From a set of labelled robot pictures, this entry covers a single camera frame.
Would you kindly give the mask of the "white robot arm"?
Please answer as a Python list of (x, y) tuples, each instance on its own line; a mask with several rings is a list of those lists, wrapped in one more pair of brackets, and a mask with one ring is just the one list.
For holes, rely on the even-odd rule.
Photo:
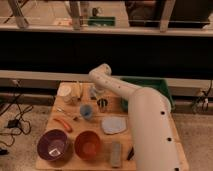
[(92, 69), (89, 78), (98, 89), (110, 90), (128, 102), (136, 171), (182, 171), (168, 98), (154, 88), (113, 78), (108, 64)]

